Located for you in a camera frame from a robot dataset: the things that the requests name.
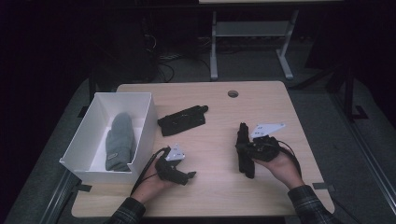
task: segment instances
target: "white tag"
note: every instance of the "white tag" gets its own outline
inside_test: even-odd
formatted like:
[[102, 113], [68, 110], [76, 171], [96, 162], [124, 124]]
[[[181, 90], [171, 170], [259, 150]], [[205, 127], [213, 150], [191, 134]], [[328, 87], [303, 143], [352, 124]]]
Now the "white tag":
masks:
[[183, 151], [180, 149], [178, 144], [175, 144], [171, 147], [171, 151], [168, 153], [168, 156], [165, 158], [167, 161], [181, 161], [185, 158]]
[[250, 134], [250, 137], [252, 137], [252, 138], [263, 137], [270, 133], [274, 133], [284, 127], [286, 127], [286, 124], [284, 124], [284, 123], [276, 123], [276, 124], [261, 123], [256, 126], [256, 128]]

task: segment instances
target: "person's left hand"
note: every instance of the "person's left hand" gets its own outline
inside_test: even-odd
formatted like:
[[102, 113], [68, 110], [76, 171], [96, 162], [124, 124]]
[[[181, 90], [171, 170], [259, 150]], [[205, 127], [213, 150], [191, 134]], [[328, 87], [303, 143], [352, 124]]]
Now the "person's left hand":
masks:
[[157, 163], [157, 160], [158, 159], [156, 159], [146, 171], [146, 174], [143, 177], [143, 179], [146, 178], [146, 180], [144, 180], [131, 195], [132, 198], [141, 203], [146, 203], [155, 198], [165, 189], [177, 185], [176, 183], [167, 180], [161, 180], [160, 177], [156, 175], [157, 170], [155, 169], [155, 163]]

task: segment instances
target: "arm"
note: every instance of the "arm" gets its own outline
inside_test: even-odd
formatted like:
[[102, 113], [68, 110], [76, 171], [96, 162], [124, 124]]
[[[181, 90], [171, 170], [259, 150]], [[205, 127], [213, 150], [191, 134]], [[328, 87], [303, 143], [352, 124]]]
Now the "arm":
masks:
[[139, 223], [146, 212], [145, 203], [158, 196], [165, 189], [175, 185], [170, 181], [161, 180], [156, 174], [154, 161], [148, 168], [145, 177], [134, 193], [122, 203], [107, 223]]
[[294, 163], [286, 154], [280, 152], [269, 162], [254, 161], [270, 170], [276, 179], [289, 188], [288, 195], [303, 223], [341, 223], [326, 210], [311, 187], [304, 183]]

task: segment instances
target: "white box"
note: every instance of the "white box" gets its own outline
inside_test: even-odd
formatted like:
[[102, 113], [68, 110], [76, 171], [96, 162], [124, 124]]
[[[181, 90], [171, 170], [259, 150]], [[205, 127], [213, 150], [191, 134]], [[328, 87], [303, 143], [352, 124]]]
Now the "white box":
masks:
[[[131, 172], [107, 171], [107, 132], [122, 112], [131, 116], [134, 129]], [[134, 183], [152, 155], [157, 120], [150, 92], [98, 92], [60, 163], [85, 183]]]

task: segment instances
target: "plaid sleeve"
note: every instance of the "plaid sleeve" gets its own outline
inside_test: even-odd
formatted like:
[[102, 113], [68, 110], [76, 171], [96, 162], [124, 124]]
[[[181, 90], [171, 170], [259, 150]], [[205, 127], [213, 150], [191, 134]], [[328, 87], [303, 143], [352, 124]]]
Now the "plaid sleeve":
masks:
[[110, 220], [106, 223], [111, 224], [135, 224], [139, 223], [143, 214], [145, 214], [145, 206], [133, 198], [127, 198], [122, 205], [113, 214]]
[[292, 189], [288, 194], [297, 215], [303, 223], [342, 223], [326, 210], [311, 187], [300, 186]]

